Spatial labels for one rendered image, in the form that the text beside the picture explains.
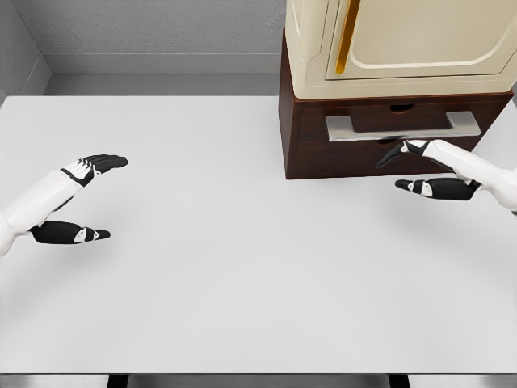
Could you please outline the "cream appliance with rounded door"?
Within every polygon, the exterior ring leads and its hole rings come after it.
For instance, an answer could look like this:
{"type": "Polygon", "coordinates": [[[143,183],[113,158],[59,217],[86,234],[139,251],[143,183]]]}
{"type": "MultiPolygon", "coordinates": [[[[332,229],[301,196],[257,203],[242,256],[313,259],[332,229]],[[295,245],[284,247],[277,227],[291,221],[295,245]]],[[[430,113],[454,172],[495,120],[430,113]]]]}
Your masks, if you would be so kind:
{"type": "Polygon", "coordinates": [[[287,0],[294,90],[311,99],[346,80],[517,83],[517,0],[361,0],[343,74],[335,73],[348,0],[287,0]]]}

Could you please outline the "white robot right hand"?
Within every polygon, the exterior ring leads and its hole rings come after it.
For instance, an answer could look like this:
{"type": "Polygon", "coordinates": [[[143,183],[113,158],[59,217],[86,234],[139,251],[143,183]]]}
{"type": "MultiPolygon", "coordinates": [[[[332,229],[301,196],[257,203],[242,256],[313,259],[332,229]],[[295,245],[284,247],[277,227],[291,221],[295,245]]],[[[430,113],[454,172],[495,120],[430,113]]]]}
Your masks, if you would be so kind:
{"type": "Polygon", "coordinates": [[[456,176],[415,181],[399,179],[395,182],[398,188],[437,200],[470,200],[476,191],[486,190],[498,202],[500,175],[506,169],[442,140],[404,140],[376,166],[380,168],[406,153],[429,158],[456,176]]]}

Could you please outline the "dark brown wooden drawer cabinet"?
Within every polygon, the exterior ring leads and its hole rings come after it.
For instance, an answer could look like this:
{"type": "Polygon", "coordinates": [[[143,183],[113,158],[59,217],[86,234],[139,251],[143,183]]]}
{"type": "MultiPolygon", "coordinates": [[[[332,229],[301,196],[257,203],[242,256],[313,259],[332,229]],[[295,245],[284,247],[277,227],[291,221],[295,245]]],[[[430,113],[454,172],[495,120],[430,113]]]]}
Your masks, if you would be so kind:
{"type": "Polygon", "coordinates": [[[311,99],[294,90],[288,46],[284,44],[280,65],[279,119],[285,175],[288,179],[323,179],[440,173],[442,167],[417,157],[403,157],[381,168],[376,164],[400,140],[412,137],[444,139],[471,151],[490,129],[481,130],[470,111],[447,112],[447,125],[441,129],[366,133],[354,130],[349,116],[327,116],[327,141],[300,141],[301,114],[305,109],[388,104],[393,111],[405,111],[414,103],[495,101],[504,103],[506,107],[513,95],[510,86],[483,91],[478,82],[453,82],[450,77],[433,83],[421,78],[378,78],[346,80],[322,89],[320,95],[311,99]]]}

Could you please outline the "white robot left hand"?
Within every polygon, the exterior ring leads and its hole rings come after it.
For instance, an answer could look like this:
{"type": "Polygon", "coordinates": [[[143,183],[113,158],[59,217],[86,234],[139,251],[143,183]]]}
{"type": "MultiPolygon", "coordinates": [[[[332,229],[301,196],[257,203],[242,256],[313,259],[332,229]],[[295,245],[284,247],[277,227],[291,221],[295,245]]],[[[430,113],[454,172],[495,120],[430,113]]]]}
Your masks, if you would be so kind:
{"type": "Polygon", "coordinates": [[[30,234],[38,243],[75,245],[110,238],[107,230],[96,230],[48,217],[70,202],[96,176],[128,165],[125,157],[91,155],[53,171],[0,210],[0,256],[14,241],[30,234]]]}

